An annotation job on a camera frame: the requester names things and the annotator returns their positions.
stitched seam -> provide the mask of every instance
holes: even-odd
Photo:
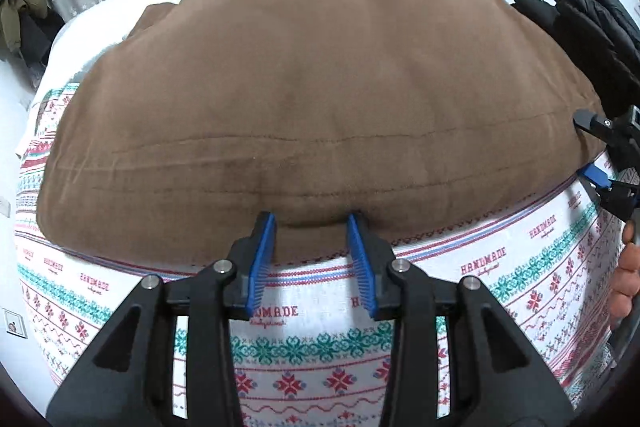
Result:
[[[589,103],[588,106],[589,107],[593,107],[593,103]],[[421,139],[421,138],[426,138],[426,137],[432,136],[433,134],[439,134],[439,133],[444,134],[444,133],[456,132],[456,131],[479,130],[479,129],[497,127],[497,126],[504,125],[504,124],[511,124],[511,123],[516,123],[516,122],[521,122],[521,121],[534,120],[536,118],[541,118],[541,117],[545,117],[545,116],[549,117],[549,116],[553,116],[553,115],[556,115],[556,114],[562,114],[562,113],[572,114],[570,111],[568,111],[567,108],[563,108],[563,109],[560,109],[560,110],[557,110],[557,111],[553,111],[553,112],[537,114],[537,115],[534,115],[534,116],[527,116],[527,117],[524,117],[524,118],[516,118],[515,120],[504,120],[504,121],[500,121],[500,122],[488,123],[488,124],[474,126],[474,127],[453,127],[453,128],[449,128],[449,129],[438,129],[438,130],[429,131],[429,132],[424,133],[424,134],[371,134],[371,135],[363,135],[363,136],[358,136],[358,135],[346,136],[346,137],[338,138],[338,139],[330,139],[330,138],[309,138],[309,139],[287,138],[287,137],[284,137],[284,136],[273,136],[273,135],[270,135],[270,134],[265,134],[265,135],[223,134],[223,135],[219,135],[219,136],[203,136],[203,137],[199,137],[199,138],[184,138],[184,139],[169,140],[169,141],[165,141],[165,142],[158,142],[158,143],[153,143],[153,144],[144,144],[144,145],[140,145],[138,147],[133,147],[133,148],[130,148],[130,149],[112,151],[111,153],[113,153],[113,154],[123,154],[123,153],[130,153],[130,152],[133,152],[133,151],[138,151],[138,150],[149,148],[149,147],[164,146],[164,145],[170,145],[170,144],[175,144],[175,143],[188,143],[188,142],[201,141],[201,140],[219,140],[219,139],[233,139],[233,138],[235,138],[235,139],[274,140],[274,141],[283,141],[283,142],[328,143],[328,144],[342,143],[342,142],[350,141],[350,140],[359,140],[359,139],[364,140],[364,139],[370,139],[370,138],[410,138],[410,139]]]
[[[316,193],[316,194],[283,194],[281,192],[264,192],[262,190],[211,190],[210,188],[203,187],[194,187],[194,188],[174,188],[167,187],[159,190],[139,190],[139,189],[118,189],[118,188],[101,188],[101,187],[91,187],[88,190],[95,190],[98,192],[114,192],[116,194],[132,194],[132,193],[140,193],[140,194],[162,194],[169,192],[200,192],[204,194],[245,194],[250,196],[260,196],[260,197],[279,197],[279,198],[308,198],[308,199],[318,199],[318,198],[337,198],[342,196],[357,196],[357,195],[374,195],[374,194],[388,194],[392,192],[401,192],[404,190],[423,190],[430,187],[438,187],[442,185],[450,185],[453,183],[457,183],[460,181],[468,180],[468,179],[478,179],[486,176],[490,176],[495,174],[496,172],[508,171],[509,169],[513,169],[515,167],[520,167],[526,164],[539,164],[542,162],[544,158],[549,156],[555,156],[558,154],[559,150],[562,150],[562,147],[559,147],[556,150],[549,151],[544,155],[539,155],[535,160],[525,160],[520,163],[512,164],[506,167],[501,167],[497,169],[492,169],[491,172],[474,172],[468,176],[462,176],[461,178],[456,178],[453,180],[448,180],[444,182],[437,183],[427,183],[427,184],[411,184],[411,185],[401,185],[400,187],[393,188],[382,188],[377,190],[354,190],[354,191],[344,191],[344,192],[325,192],[325,193]],[[65,169],[58,166],[58,169],[62,170],[71,170]]]

patterned bedsheet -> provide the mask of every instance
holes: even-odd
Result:
[[[60,384],[82,350],[151,267],[87,258],[48,243],[37,227],[44,166],[78,84],[52,90],[24,157],[17,197],[18,271],[35,338]],[[605,155],[597,165],[614,173]],[[514,208],[398,244],[430,275],[480,277],[524,330],[576,405],[608,362],[607,280],[621,223],[575,179]],[[188,275],[163,271],[165,280]],[[186,319],[175,339],[174,413],[186,416]],[[446,414],[446,328],[438,324],[439,412]],[[261,308],[233,322],[236,385],[247,426],[377,425],[393,337],[360,304],[348,257],[274,266]]]

black puffer jacket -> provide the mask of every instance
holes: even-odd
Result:
[[[618,0],[514,0],[590,79],[609,118],[640,105],[640,30]]]

brown towel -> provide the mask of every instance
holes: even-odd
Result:
[[[85,77],[38,198],[63,247],[202,266],[278,220],[328,255],[362,210],[394,240],[551,188],[602,146],[587,78],[503,0],[182,0]]]

human hand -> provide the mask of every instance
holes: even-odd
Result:
[[[620,253],[618,267],[610,280],[609,314],[616,323],[631,312],[631,299],[640,291],[640,246],[631,241],[634,238],[633,221],[628,221],[622,231],[625,248]]]

